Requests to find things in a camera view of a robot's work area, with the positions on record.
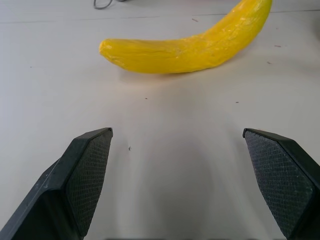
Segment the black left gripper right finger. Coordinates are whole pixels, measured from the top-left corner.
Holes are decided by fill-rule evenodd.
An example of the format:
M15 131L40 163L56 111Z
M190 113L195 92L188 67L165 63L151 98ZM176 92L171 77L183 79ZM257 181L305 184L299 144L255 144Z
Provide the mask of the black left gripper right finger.
M293 139L242 134L259 190L287 240L320 240L320 165Z

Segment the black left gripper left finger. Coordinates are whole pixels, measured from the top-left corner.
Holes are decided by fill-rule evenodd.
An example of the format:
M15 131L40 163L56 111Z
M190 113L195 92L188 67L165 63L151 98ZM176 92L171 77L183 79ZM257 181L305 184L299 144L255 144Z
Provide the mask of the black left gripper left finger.
M106 127L74 138L0 230L0 240L84 240L101 196L112 137Z

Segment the yellow banana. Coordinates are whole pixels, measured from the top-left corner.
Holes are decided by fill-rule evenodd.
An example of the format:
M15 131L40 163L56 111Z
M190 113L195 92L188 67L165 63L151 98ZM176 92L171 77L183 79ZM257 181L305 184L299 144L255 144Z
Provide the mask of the yellow banana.
M240 0L203 33L180 39L107 38L99 53L110 63L142 74L180 74L220 66L245 49L260 33L273 0Z

